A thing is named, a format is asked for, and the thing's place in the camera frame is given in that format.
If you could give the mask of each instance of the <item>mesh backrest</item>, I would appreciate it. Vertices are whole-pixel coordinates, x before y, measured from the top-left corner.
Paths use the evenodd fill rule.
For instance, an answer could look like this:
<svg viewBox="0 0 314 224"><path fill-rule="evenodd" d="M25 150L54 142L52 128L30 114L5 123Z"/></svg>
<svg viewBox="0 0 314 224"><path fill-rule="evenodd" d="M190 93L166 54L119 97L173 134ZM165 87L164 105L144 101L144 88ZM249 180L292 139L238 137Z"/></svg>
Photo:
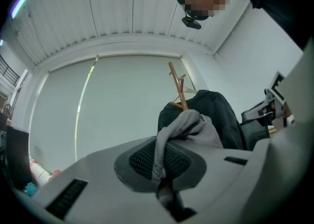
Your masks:
<svg viewBox="0 0 314 224"><path fill-rule="evenodd" d="M156 140L135 152L129 159L129 164L138 174L151 180L154 163ZM183 174L191 165L189 157L166 145L163 165L167 173L167 181L172 181Z"/></svg>

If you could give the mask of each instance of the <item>ceiling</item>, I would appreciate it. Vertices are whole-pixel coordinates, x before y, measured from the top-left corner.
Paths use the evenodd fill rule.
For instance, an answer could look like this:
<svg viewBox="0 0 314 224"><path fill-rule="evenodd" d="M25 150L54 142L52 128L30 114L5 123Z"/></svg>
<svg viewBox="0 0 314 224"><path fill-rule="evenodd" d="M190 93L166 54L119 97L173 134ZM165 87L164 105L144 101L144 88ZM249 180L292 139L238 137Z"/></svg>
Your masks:
<svg viewBox="0 0 314 224"><path fill-rule="evenodd" d="M122 33L171 36L216 51L246 5L247 0L231 0L195 30L181 22L184 12L176 0L27 0L7 26L14 35L8 43L34 66L76 43Z"/></svg>

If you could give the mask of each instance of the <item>white wall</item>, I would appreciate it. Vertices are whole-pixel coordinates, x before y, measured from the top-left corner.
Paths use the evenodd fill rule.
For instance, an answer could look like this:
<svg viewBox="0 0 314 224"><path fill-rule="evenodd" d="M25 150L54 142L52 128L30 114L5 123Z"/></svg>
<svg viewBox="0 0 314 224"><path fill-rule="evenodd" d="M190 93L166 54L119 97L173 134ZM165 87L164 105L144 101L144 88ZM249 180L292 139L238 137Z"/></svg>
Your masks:
<svg viewBox="0 0 314 224"><path fill-rule="evenodd" d="M18 82L17 82L17 84L15 86L15 89L14 89L14 91L12 93L12 96L11 96L10 101L9 101L10 105L13 106L14 100L15 100L16 95L17 95L17 92L18 92L19 88L23 85L23 83L24 83L24 81L25 81L25 79L27 77L27 74L29 74L29 72L28 72L27 69L25 69L24 72L22 73L22 75L20 76L20 79L18 80Z"/></svg>
<svg viewBox="0 0 314 224"><path fill-rule="evenodd" d="M215 59L230 79L245 111L265 98L275 73L287 76L302 51L262 9L251 4Z"/></svg>
<svg viewBox="0 0 314 224"><path fill-rule="evenodd" d="M4 41L0 46L0 54L11 69L21 76L26 69L26 66L13 54L7 43Z"/></svg>
<svg viewBox="0 0 314 224"><path fill-rule="evenodd" d="M0 92L2 92L6 97L9 96L14 90L8 86L4 81L4 78L0 78Z"/></svg>
<svg viewBox="0 0 314 224"><path fill-rule="evenodd" d="M11 124L13 127L29 133L34 105L47 77L46 70L27 75L14 107Z"/></svg>
<svg viewBox="0 0 314 224"><path fill-rule="evenodd" d="M209 90L221 93L229 102L236 117L241 122L242 107L237 90L220 65L210 54L185 51L182 62L197 90Z"/></svg>

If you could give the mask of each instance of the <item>railing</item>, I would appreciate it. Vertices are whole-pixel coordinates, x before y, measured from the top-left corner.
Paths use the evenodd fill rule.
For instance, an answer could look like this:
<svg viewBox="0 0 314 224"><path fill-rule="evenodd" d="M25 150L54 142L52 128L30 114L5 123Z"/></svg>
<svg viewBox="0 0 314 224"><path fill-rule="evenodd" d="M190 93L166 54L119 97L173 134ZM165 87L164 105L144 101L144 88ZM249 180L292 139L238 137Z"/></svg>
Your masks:
<svg viewBox="0 0 314 224"><path fill-rule="evenodd" d="M16 82L19 80L20 76L18 76L5 62L5 60L0 55L0 75L5 77L11 84L14 86Z"/></svg>

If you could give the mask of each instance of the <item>gray cloth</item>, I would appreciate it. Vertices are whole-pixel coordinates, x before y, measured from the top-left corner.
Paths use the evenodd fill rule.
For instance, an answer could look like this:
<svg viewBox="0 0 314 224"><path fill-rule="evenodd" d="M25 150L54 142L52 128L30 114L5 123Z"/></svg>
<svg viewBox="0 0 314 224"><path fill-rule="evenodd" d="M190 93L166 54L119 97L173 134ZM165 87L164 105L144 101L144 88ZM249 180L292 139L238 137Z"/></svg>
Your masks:
<svg viewBox="0 0 314 224"><path fill-rule="evenodd" d="M159 185L166 177L163 167L163 157L166 143L169 138L191 141L201 145L223 148L216 128L210 117L201 115L195 110L186 110L158 134L155 146L155 156L152 171L152 182Z"/></svg>

